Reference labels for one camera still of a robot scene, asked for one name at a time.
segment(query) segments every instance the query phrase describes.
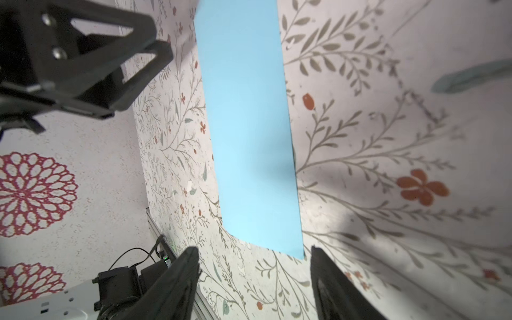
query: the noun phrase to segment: screw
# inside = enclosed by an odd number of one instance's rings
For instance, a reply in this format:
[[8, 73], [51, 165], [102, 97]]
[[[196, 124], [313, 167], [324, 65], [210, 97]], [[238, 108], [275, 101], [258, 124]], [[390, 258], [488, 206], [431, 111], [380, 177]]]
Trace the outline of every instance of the screw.
[[42, 20], [42, 23], [44, 23], [47, 26], [55, 25], [57, 23], [57, 21], [55, 21], [55, 18], [50, 16], [47, 13], [43, 13], [41, 15], [41, 20]]
[[53, 57], [57, 60], [60, 60], [60, 59], [67, 59], [68, 58], [68, 54], [64, 51], [63, 48], [61, 47], [55, 47], [52, 49], [52, 54], [53, 54]]

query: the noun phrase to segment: red medallion pattern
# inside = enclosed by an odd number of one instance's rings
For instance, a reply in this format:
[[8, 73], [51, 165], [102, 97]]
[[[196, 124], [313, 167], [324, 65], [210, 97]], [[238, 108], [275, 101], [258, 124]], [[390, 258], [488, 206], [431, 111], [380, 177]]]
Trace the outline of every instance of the red medallion pattern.
[[0, 157], [0, 236], [31, 234], [60, 221], [76, 200], [75, 176], [53, 158]]
[[40, 263], [0, 267], [0, 290], [5, 305], [35, 299], [44, 293], [56, 293], [64, 286], [62, 273]]

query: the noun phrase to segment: orange flower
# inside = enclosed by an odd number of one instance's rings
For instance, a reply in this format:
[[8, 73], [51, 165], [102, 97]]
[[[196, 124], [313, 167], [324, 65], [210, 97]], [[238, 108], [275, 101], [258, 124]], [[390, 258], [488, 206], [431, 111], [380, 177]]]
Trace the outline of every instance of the orange flower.
[[439, 181], [427, 182], [426, 173], [421, 169], [411, 171], [412, 177], [401, 177], [396, 180], [396, 184], [405, 190], [400, 193], [406, 200], [414, 201], [419, 199], [419, 203], [424, 206], [431, 206], [436, 194], [440, 197], [446, 197], [450, 190]]
[[352, 280], [352, 275], [350, 274], [350, 272], [344, 272], [344, 274], [348, 278], [348, 280], [354, 282], [354, 280]]
[[500, 277], [498, 276], [498, 274], [494, 270], [483, 269], [483, 276], [486, 279], [500, 281]]
[[304, 105], [306, 106], [306, 109], [313, 110], [315, 108], [315, 101], [313, 100], [313, 98], [311, 98], [309, 93], [306, 93], [302, 97], [302, 101], [304, 102]]

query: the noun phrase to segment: blue paper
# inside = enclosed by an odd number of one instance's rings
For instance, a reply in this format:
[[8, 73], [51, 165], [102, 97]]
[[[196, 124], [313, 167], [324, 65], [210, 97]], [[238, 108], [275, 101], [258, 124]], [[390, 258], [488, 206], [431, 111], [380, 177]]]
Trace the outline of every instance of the blue paper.
[[224, 228], [303, 259], [275, 0], [202, 0], [194, 21]]

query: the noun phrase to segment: floral tablecloth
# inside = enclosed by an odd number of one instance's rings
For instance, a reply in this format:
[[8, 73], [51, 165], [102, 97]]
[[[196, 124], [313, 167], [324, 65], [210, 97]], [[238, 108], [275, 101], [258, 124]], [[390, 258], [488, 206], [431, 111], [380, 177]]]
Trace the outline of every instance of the floral tablecloth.
[[151, 215], [177, 252], [199, 248], [219, 318], [316, 319], [312, 245], [389, 319], [507, 318], [510, 64], [460, 92], [432, 87], [510, 57], [511, 2], [278, 1], [303, 261], [222, 227], [197, 3], [117, 4], [153, 16], [175, 53], [133, 106], [141, 161]]

